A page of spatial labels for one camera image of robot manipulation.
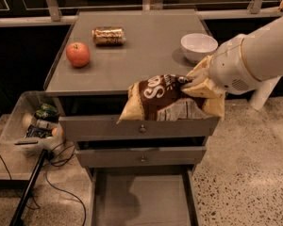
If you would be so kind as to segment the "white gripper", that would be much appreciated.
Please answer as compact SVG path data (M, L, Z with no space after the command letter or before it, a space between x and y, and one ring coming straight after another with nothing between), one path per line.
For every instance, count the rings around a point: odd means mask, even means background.
M187 77L194 80L182 86L181 91L191 97L217 99L223 96L223 89L235 95L257 89L261 82L252 75L243 56L245 39L240 34L220 45L213 56L203 58L188 72Z

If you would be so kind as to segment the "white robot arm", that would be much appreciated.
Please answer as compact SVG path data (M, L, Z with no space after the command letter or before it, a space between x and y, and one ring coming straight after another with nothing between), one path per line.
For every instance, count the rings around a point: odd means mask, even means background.
M181 90L191 97L241 95L283 76L283 16L260 29L224 42L188 73Z

